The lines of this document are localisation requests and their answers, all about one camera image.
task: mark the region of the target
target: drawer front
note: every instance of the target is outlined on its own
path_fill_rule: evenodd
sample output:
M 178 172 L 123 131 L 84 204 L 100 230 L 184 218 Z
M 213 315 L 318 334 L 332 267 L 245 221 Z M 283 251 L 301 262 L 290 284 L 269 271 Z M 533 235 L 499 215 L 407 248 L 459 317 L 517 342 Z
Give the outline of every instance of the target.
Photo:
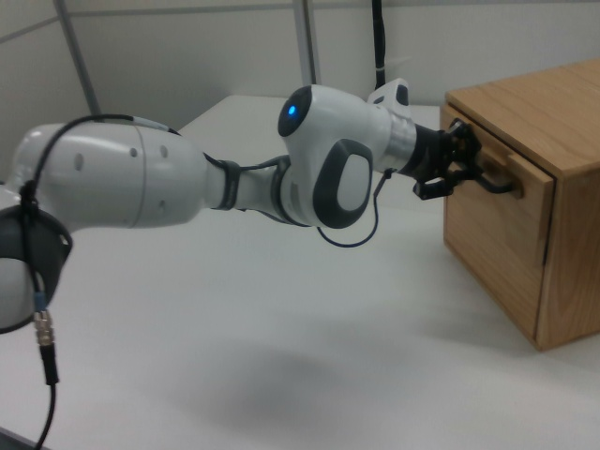
M 533 338 L 554 179 L 448 105 L 442 108 L 442 128 L 457 117 L 472 124 L 482 144 L 479 163 L 486 177 L 495 183 L 512 181 L 517 188 L 490 194 L 474 181 L 456 187 L 444 203 L 444 240 Z

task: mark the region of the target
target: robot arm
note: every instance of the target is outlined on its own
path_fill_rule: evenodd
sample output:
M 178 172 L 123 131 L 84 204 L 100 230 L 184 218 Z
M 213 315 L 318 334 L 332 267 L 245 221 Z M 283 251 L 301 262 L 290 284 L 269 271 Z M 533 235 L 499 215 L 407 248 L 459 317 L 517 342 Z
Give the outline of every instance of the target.
M 19 192 L 59 128 L 31 130 L 0 187 L 0 334 L 31 320 Z M 445 133 L 416 126 L 402 80 L 368 102 L 324 86 L 301 88 L 286 101 L 277 129 L 288 156 L 244 168 L 150 127 L 88 123 L 71 129 L 39 179 L 38 223 L 31 227 L 30 265 L 48 300 L 70 251 L 69 234 L 83 228 L 168 226 L 204 208 L 252 209 L 285 223 L 345 228 L 367 207 L 373 171 L 412 176 L 422 199 L 449 195 L 460 180 L 477 175 L 478 142 L 468 139 L 468 127 L 457 124 Z M 448 170 L 453 161 L 461 171 Z

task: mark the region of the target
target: wood grain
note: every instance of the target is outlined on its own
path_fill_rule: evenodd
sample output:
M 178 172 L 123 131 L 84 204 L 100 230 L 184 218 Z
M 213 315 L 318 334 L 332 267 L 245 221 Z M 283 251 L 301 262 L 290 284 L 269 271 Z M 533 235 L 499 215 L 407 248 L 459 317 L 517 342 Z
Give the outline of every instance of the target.
M 442 127 L 458 111 L 442 108 Z M 444 239 L 517 325 L 533 337 L 554 180 L 478 126 L 484 165 L 494 181 L 512 178 L 520 195 L 494 195 L 465 182 L 445 201 Z
M 458 89 L 446 99 L 556 178 L 600 168 L 600 59 Z
M 536 340 L 548 349 L 600 330 L 600 172 L 557 185 Z

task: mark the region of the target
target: white tabletop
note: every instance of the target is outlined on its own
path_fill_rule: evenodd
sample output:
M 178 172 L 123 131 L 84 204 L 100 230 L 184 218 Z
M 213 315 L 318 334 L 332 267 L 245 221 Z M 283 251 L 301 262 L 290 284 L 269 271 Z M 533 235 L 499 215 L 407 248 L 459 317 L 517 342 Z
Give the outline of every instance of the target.
M 182 130 L 242 164 L 284 153 L 278 98 L 228 97 Z M 438 110 L 414 109 L 437 126 Z M 443 245 L 408 179 L 380 230 L 202 211 L 87 230 L 52 304 L 61 382 L 47 445 L 69 449 L 590 449 L 600 337 L 539 353 Z M 372 217 L 345 232 L 351 241 Z M 35 440 L 48 404 L 31 326 L 0 337 L 0 427 Z

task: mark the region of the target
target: black cable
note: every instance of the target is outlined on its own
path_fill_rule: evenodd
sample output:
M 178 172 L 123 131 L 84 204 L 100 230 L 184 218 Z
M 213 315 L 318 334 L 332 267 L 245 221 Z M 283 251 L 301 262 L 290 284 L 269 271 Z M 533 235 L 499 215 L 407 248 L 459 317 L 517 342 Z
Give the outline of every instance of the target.
M 32 198 L 35 198 L 36 190 L 38 189 L 39 178 L 41 177 L 41 172 L 44 169 L 44 165 L 46 164 L 46 160 L 50 156 L 50 153 L 53 150 L 53 147 L 56 144 L 56 142 L 65 133 L 67 133 L 72 128 L 75 128 L 76 126 L 78 126 L 80 124 L 83 124 L 85 122 L 96 122 L 96 121 L 99 121 L 99 120 L 127 120 L 129 122 L 137 122 L 136 119 L 141 120 L 141 119 L 139 119 L 137 117 L 134 117 L 132 115 L 127 115 L 127 114 L 93 114 L 93 115 L 86 115 L 84 117 L 80 117 L 79 119 L 75 119 L 75 120 L 67 123 L 62 128 L 60 128 L 58 131 L 56 131 L 54 133 L 54 135 L 52 136 L 52 138 L 48 141 L 48 143 L 46 143 L 46 146 L 44 147 L 44 150 L 42 151 L 41 156 L 39 157 L 39 161 L 37 162 L 37 166 L 36 166 L 36 171 L 35 171 L 35 174 L 34 174 L 33 183 L 29 187 L 29 189 L 31 189 L 30 195 L 32 196 Z M 170 132 L 172 134 L 176 134 L 177 136 L 181 136 L 174 129 L 169 128 L 169 127 L 165 127 L 165 128 L 167 129 L 168 132 Z
M 336 246 L 336 247 L 340 247 L 340 248 L 356 248 L 356 247 L 360 247 L 363 244 L 366 244 L 368 241 L 370 241 L 371 237 L 373 237 L 375 235 L 375 233 L 377 232 L 377 228 L 379 227 L 379 208 L 377 207 L 377 197 L 379 196 L 379 193 L 382 191 L 383 184 L 385 183 L 385 181 L 389 180 L 392 177 L 392 173 L 394 173 L 394 170 L 387 169 L 383 173 L 382 178 L 379 180 L 377 187 L 375 187 L 375 190 L 373 191 L 373 211 L 375 212 L 375 223 L 373 224 L 373 229 L 371 230 L 371 232 L 368 234 L 368 236 L 365 239 L 363 239 L 360 242 L 355 242 L 353 244 L 341 244 L 339 242 L 334 241 L 330 237 L 328 237 L 324 233 L 324 231 L 321 227 L 317 227 L 317 231 L 319 232 L 321 237 L 325 241 L 327 241 L 329 244 L 331 244 L 332 246 Z
M 53 423 L 54 418 L 54 407 L 56 406 L 56 385 L 52 384 L 50 386 L 50 407 L 48 408 L 48 417 L 46 418 L 46 426 L 44 430 L 41 432 L 39 439 L 37 440 L 37 444 L 34 447 L 34 450 L 41 450 L 44 445 L 44 441 L 46 441 L 46 437 L 48 436 L 48 431 L 50 431 L 50 426 Z
M 261 164 L 256 164 L 254 166 L 240 167 L 240 170 L 242 172 L 245 172 L 245 171 L 257 171 L 259 169 L 266 169 L 267 167 L 277 166 L 280 161 L 281 161 L 281 157 L 273 157 L 265 162 L 262 162 Z
M 54 146 L 58 142 L 58 140 L 64 136 L 68 131 L 75 128 L 79 124 L 85 122 L 96 122 L 103 120 L 126 120 L 129 122 L 133 122 L 134 124 L 147 126 L 150 128 L 163 129 L 172 134 L 176 134 L 181 136 L 177 131 L 172 128 L 165 127 L 159 123 L 148 121 L 146 119 L 141 119 L 140 117 L 134 117 L 132 115 L 126 114 L 93 114 L 86 115 L 84 117 L 80 117 L 79 119 L 75 119 L 61 128 L 59 128 L 50 138 L 50 140 L 46 143 L 42 153 L 37 162 L 36 171 L 34 172 L 34 178 L 32 180 L 27 181 L 20 190 L 21 194 L 21 208 L 22 208 L 22 217 L 21 217 L 21 227 L 22 227 L 22 248 L 23 248 L 23 256 L 24 262 L 27 265 L 29 275 L 31 277 L 31 281 L 33 283 L 33 287 L 35 290 L 35 301 L 36 301 L 36 313 L 34 314 L 34 321 L 36 323 L 37 329 L 37 343 L 39 344 L 39 350 L 41 354 L 41 358 L 44 364 L 44 372 L 46 375 L 46 384 L 50 386 L 50 407 L 48 410 L 48 417 L 46 418 L 46 425 L 42 430 L 42 433 L 37 441 L 36 450 L 40 450 L 46 441 L 46 437 L 48 436 L 48 432 L 50 431 L 50 427 L 53 422 L 54 417 L 54 409 L 56 406 L 56 384 L 58 383 L 58 373 L 56 370 L 56 355 L 53 344 L 53 331 L 52 331 L 52 320 L 50 318 L 50 314 L 45 308 L 45 292 L 40 289 L 38 277 L 33 266 L 33 257 L 31 254 L 31 242 L 30 242 L 30 227 L 32 226 L 32 221 L 36 219 L 36 215 L 38 213 L 38 200 L 36 199 L 36 191 L 38 189 L 39 179 L 41 177 L 41 173 L 44 170 L 44 166 L 50 153 L 54 149 Z M 41 305 L 38 304 L 38 298 L 41 297 Z
M 23 211 L 21 216 L 21 243 L 22 243 L 22 252 L 25 258 L 25 265 L 27 266 L 27 270 L 29 271 L 29 277 L 31 278 L 31 282 L 34 285 L 34 292 L 40 293 L 41 289 L 39 288 L 38 276 L 36 275 L 36 270 L 33 266 L 33 257 L 31 256 L 31 242 L 30 242 L 30 220 L 31 220 L 31 212 Z
M 210 155 L 207 155 L 204 153 L 204 157 L 206 158 L 206 160 L 208 162 L 210 162 L 213 166 L 217 166 L 220 169 L 223 169 L 223 167 L 225 166 L 225 164 L 223 164 L 221 161 L 219 161 L 218 159 L 214 159 L 213 157 L 211 157 Z
M 375 44 L 375 89 L 385 84 L 385 27 L 383 26 L 382 0 L 372 0 L 373 43 Z

